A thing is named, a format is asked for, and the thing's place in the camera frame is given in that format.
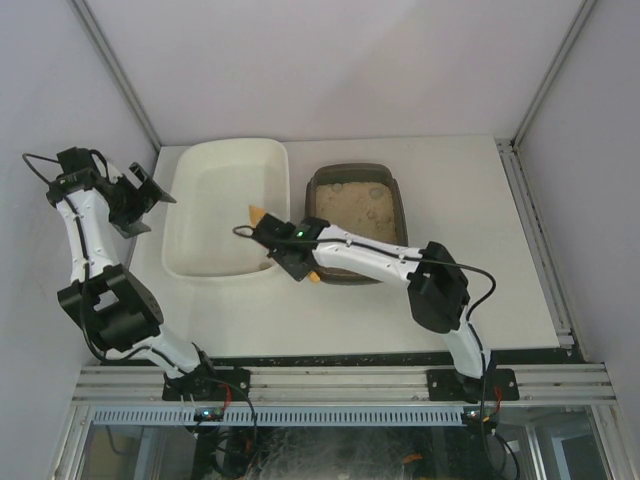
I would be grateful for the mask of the yellow litter scoop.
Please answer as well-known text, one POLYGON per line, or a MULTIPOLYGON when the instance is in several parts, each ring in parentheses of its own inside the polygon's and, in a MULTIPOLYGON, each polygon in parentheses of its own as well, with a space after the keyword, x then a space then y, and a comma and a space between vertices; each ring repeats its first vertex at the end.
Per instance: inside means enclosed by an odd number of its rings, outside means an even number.
MULTIPOLYGON (((268 216, 268 213, 263 208, 254 205, 249 206, 249 220, 252 228, 256 229, 266 216, 268 216)), ((311 269, 306 272, 305 278, 308 278, 314 283, 318 283, 320 281, 318 274, 311 269)))

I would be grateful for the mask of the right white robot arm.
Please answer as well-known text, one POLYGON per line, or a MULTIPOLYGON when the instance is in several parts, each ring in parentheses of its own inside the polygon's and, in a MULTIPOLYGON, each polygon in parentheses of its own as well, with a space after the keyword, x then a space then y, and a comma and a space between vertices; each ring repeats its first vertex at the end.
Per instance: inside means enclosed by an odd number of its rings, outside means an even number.
POLYGON ((466 399, 488 398, 495 363, 471 315, 495 293, 491 273, 455 262, 437 242, 423 248, 384 243, 317 217, 294 224, 262 212, 232 232, 264 247, 296 281, 321 269, 340 269, 404 287, 413 320, 442 337, 466 399))

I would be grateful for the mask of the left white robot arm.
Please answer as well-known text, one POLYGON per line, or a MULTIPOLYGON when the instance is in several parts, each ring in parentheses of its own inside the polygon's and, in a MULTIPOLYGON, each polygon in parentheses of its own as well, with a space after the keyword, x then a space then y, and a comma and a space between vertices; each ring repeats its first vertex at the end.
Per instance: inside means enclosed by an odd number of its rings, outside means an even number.
POLYGON ((60 169, 42 181, 46 198, 64 221, 71 250, 68 287, 60 307, 104 365, 144 359, 160 367, 167 383, 185 387, 205 370, 205 354, 164 324, 153 293, 119 259, 111 233, 132 239, 150 228, 142 218, 173 197, 137 163, 133 184, 96 149, 71 147, 51 158, 60 169))

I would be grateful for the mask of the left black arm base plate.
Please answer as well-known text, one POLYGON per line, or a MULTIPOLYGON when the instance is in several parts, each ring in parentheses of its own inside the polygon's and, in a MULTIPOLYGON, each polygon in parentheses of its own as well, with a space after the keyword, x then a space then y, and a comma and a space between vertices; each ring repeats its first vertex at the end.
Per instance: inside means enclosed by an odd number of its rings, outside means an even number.
POLYGON ((164 401, 244 401, 249 393, 251 373, 243 368, 198 368, 179 378, 164 376, 164 401))

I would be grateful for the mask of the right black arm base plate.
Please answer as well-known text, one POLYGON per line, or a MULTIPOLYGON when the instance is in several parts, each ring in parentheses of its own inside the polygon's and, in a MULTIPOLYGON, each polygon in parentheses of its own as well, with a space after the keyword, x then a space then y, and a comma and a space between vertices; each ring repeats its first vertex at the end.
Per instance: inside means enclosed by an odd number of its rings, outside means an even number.
POLYGON ((515 372, 511 369, 494 369, 482 379, 462 376, 453 368, 430 369, 426 381, 431 401, 478 403, 482 393, 489 401, 520 399, 515 372))

